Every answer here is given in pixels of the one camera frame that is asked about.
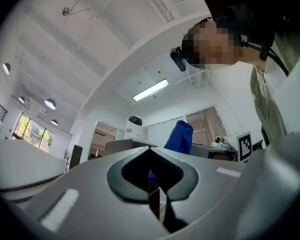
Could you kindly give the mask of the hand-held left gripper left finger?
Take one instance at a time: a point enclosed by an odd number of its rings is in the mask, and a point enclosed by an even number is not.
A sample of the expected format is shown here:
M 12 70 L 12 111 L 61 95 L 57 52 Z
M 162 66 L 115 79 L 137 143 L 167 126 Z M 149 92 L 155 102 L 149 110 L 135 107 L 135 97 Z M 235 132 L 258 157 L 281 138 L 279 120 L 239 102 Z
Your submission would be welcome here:
M 169 232 L 148 204 L 123 201 L 107 172 L 139 147 L 81 163 L 35 195 L 25 212 L 61 240 L 156 240 Z

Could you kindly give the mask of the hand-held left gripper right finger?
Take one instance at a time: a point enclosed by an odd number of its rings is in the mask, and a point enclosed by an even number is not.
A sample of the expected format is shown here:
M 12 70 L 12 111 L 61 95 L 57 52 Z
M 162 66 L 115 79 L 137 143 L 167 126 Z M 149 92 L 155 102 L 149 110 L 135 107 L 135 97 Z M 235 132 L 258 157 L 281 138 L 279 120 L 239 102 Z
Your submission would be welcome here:
M 235 184 L 244 163 L 185 155 L 164 148 L 150 149 L 181 168 L 183 177 L 167 192 L 167 212 L 172 212 L 173 236 L 235 236 L 239 220 Z

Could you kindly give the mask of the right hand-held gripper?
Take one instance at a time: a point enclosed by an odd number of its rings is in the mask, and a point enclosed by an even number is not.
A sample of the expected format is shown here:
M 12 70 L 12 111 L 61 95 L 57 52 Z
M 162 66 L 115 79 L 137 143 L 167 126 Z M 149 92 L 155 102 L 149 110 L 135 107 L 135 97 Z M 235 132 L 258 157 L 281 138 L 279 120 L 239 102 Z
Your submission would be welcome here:
M 211 146 L 192 144 L 191 155 L 206 159 L 246 163 L 253 151 L 263 148 L 263 139 L 253 143 L 249 131 L 217 136 Z

